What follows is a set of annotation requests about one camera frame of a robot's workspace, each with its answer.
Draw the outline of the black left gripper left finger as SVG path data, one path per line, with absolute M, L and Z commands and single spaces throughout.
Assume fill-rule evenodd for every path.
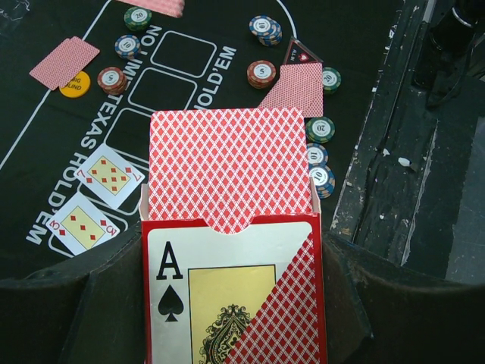
M 3 363 L 143 363 L 140 231 L 1 282 Z

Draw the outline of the red back card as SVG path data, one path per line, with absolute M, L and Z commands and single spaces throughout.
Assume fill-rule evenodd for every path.
M 151 11 L 170 17 L 180 18 L 183 16 L 184 0 L 120 0 L 121 2 L 147 8 Z
M 79 37 L 66 38 L 29 75 L 50 90 L 66 86 L 100 50 Z

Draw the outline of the green poker chip stack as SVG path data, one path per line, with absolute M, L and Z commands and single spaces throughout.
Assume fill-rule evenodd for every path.
M 327 117 L 312 118 L 305 126 L 306 136 L 315 143 L 329 142 L 336 131 L 335 124 Z

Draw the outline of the seven of diamonds card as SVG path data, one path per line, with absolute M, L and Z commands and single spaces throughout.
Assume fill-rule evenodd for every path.
M 141 171 L 105 143 L 74 176 L 112 209 L 118 209 L 145 179 Z

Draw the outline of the red chips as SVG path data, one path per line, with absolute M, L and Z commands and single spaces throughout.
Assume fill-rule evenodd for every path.
M 127 87 L 127 76 L 118 67 L 107 67 L 99 72 L 97 83 L 108 95 L 118 96 Z
M 252 62 L 246 71 L 247 80 L 256 89 L 269 87 L 277 76 L 275 66 L 266 60 Z

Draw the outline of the blue chip aside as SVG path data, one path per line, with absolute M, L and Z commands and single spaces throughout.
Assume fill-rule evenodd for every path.
M 310 167 L 326 165 L 329 159 L 328 151 L 318 143 L 307 144 L 307 156 Z

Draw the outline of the red back cards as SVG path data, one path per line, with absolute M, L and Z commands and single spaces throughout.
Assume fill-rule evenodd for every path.
M 320 62 L 283 64 L 279 80 L 259 108 L 297 108 L 304 118 L 324 115 L 323 66 Z

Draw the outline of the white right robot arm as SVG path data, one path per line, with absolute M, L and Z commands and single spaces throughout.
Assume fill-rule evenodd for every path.
M 483 1 L 456 1 L 427 31 L 413 81 L 429 91 L 428 109 L 438 108 L 460 93 L 482 21 Z

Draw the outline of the yellow round dealer button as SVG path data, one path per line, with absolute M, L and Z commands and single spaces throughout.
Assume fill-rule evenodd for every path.
M 80 71 L 66 86 L 60 87 L 60 93 L 70 99 L 84 96 L 89 91 L 91 80 L 85 71 Z

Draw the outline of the blue poker chip stack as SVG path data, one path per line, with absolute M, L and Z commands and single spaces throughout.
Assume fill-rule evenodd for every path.
M 319 197 L 321 199 L 330 197 L 336 185 L 331 169 L 326 165 L 313 166 L 310 168 L 309 174 L 313 178 Z

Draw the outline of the blue chips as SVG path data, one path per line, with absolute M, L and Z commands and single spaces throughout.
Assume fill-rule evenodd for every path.
M 122 35 L 116 40 L 114 51 L 122 59 L 133 60 L 141 52 L 141 42 L 134 35 Z
M 264 46 L 276 46 L 282 38 L 283 32 L 281 25 L 267 15 L 254 16 L 249 21 L 250 32 Z

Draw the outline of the green chips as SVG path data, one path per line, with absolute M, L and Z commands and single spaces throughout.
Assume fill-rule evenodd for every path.
M 146 29 L 151 20 L 152 12 L 149 9 L 133 6 L 124 13 L 124 23 L 132 31 Z

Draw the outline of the red triangular acrylic marker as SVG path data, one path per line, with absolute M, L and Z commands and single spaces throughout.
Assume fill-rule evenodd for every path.
M 321 63 L 323 60 L 306 47 L 300 40 L 292 36 L 288 43 L 283 64 Z

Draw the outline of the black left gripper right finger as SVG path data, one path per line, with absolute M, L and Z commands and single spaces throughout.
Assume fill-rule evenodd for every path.
M 420 274 L 322 235 L 330 363 L 482 363 L 484 286 Z

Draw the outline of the red playing card box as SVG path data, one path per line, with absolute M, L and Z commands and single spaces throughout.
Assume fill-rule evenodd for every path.
M 149 363 L 325 363 L 320 203 L 297 108 L 157 111 L 142 186 Z

